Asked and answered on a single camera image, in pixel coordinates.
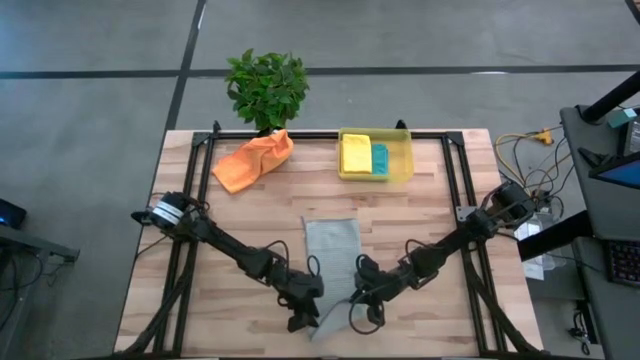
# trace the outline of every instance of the monitor screen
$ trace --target monitor screen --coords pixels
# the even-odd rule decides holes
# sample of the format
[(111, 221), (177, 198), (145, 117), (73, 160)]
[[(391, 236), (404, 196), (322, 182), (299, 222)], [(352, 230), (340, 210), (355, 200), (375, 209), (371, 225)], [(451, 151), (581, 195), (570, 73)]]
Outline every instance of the monitor screen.
[(621, 185), (640, 187), (640, 160), (603, 171), (598, 176)]

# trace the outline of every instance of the blue cloth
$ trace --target blue cloth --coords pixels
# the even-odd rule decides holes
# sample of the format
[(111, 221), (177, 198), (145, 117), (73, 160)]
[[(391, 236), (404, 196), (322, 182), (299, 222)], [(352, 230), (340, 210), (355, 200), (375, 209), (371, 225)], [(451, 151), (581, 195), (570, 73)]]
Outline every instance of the blue cloth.
[(385, 144), (373, 144), (371, 146), (371, 158), (373, 161), (373, 175), (389, 175), (389, 149)]

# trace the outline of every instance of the gray towel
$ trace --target gray towel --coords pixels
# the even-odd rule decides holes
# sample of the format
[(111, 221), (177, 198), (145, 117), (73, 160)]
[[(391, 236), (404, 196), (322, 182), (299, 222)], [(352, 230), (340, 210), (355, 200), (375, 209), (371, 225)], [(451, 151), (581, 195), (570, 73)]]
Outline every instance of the gray towel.
[[(320, 326), (308, 330), (311, 341), (316, 341), (349, 326), (351, 304), (347, 301), (356, 290), (356, 257), (362, 251), (360, 229), (356, 219), (305, 221), (304, 225), (307, 256), (318, 258), (324, 282), (324, 296), (315, 301)], [(357, 305), (352, 319), (355, 322), (365, 314), (365, 306)]]

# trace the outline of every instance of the orange cloth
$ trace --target orange cloth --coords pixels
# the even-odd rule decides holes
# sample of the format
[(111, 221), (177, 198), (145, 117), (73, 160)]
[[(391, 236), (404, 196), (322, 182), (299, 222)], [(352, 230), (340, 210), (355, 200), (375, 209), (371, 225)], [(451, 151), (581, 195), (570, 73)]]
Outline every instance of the orange cloth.
[(255, 138), (224, 157), (212, 173), (227, 191), (234, 194), (275, 169), (293, 152), (293, 141), (287, 130), (267, 137)]

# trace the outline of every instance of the wooden tabletop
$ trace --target wooden tabletop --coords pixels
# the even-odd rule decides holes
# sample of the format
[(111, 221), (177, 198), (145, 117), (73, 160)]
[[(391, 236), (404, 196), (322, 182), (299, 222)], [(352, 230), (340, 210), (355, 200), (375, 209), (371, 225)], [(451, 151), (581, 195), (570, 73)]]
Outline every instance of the wooden tabletop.
[[(154, 192), (182, 190), (192, 133), (167, 133)], [(474, 129), (463, 133), (480, 201), (500, 184), (489, 132)], [(217, 141), (213, 164), (241, 143)], [(362, 251), (379, 262), (382, 269), (396, 265), (404, 255), (407, 239), (436, 242), (455, 229), (439, 141), (413, 141), (415, 175), (405, 184), (341, 181), (336, 146), (335, 140), (297, 140), (289, 160), (236, 195), (229, 195), (210, 176), (209, 215), (246, 244), (260, 247), (284, 240), (291, 252), (291, 266), (296, 269), (306, 269), (301, 216), (309, 220), (358, 219)], [(455, 150), (453, 155), (458, 168)], [(194, 196), (201, 162), (202, 156), (197, 165)], [(464, 199), (459, 169), (457, 178)], [(156, 229), (145, 229), (140, 249), (160, 237)], [(500, 305), (527, 340), (541, 348), (516, 244), (496, 237), (487, 247)], [(170, 249), (171, 242), (166, 240), (137, 260), (115, 350), (130, 345), (157, 310)], [(291, 314), (276, 304), (273, 289), (247, 278), (233, 260), (200, 244), (183, 356), (477, 355), (459, 253), (448, 259), (435, 280), (419, 291), (403, 292), (386, 303), (385, 309), (387, 324), (373, 335), (358, 335), (347, 328), (325, 341), (311, 343), (305, 331), (287, 332), (286, 322)], [(486, 308), (483, 317), (492, 344)], [(175, 316), (171, 320), (167, 346), (172, 342)]]

